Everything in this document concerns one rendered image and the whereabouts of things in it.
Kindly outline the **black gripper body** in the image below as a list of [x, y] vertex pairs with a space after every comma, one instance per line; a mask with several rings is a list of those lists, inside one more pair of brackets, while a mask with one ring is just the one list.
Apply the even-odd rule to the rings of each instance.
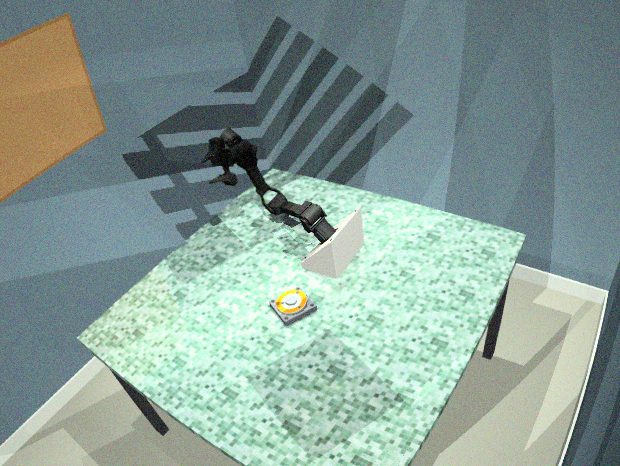
[[225, 185], [230, 185], [230, 186], [234, 186], [237, 184], [237, 179], [236, 179], [236, 174], [231, 172], [229, 170], [229, 167], [233, 167], [235, 163], [237, 163], [238, 161], [243, 161], [243, 152], [240, 148], [238, 148], [237, 146], [233, 146], [232, 148], [228, 148], [228, 150], [226, 152], [223, 152], [223, 149], [225, 148], [225, 144], [224, 141], [222, 140], [222, 138], [219, 137], [212, 137], [209, 140], [209, 145], [219, 145], [219, 150], [221, 153], [218, 154], [221, 163], [223, 165], [223, 170], [224, 170], [224, 174], [223, 175], [229, 175], [231, 178], [232, 183], [226, 183], [224, 182]]

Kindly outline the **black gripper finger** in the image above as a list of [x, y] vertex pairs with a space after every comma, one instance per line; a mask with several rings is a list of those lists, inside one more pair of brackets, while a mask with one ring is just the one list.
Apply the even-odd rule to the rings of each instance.
[[232, 183], [231, 178], [229, 175], [219, 175], [218, 178], [212, 180], [209, 183], [216, 183], [216, 182], [226, 182], [226, 183]]
[[218, 155], [220, 152], [219, 150], [219, 145], [209, 145], [209, 151], [207, 152], [207, 154], [205, 155], [205, 157], [202, 159], [201, 163], [205, 163], [207, 161], [209, 161], [210, 159], [212, 159], [214, 156]]

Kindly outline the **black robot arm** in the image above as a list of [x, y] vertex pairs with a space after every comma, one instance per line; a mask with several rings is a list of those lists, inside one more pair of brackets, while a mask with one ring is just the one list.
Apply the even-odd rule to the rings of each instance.
[[[320, 245], [330, 239], [337, 231], [338, 228], [334, 229], [325, 219], [327, 215], [320, 205], [309, 201], [305, 201], [302, 205], [287, 201], [287, 198], [278, 189], [272, 188], [265, 183], [265, 179], [257, 167], [257, 147], [253, 146], [252, 143], [243, 140], [239, 134], [235, 133], [229, 127], [222, 132], [220, 138], [222, 138], [224, 143], [230, 148], [237, 146], [242, 150], [243, 161], [238, 161], [236, 164], [247, 172], [256, 191], [261, 197], [262, 205], [271, 214], [279, 215], [285, 213], [299, 218], [304, 230], [308, 233], [312, 232], [321, 242]], [[268, 190], [276, 192], [277, 195], [266, 204], [263, 194]], [[321, 219], [310, 228], [320, 217]]]

